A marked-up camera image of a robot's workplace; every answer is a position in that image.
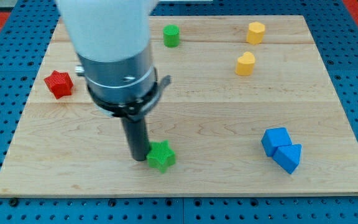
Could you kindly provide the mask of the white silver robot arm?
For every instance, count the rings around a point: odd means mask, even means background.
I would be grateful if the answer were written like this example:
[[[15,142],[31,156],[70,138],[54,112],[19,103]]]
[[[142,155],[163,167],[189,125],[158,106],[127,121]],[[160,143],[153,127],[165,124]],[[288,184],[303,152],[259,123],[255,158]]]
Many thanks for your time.
[[[158,0],[57,0],[94,103],[111,116],[142,119],[171,82],[157,78],[149,15]]]

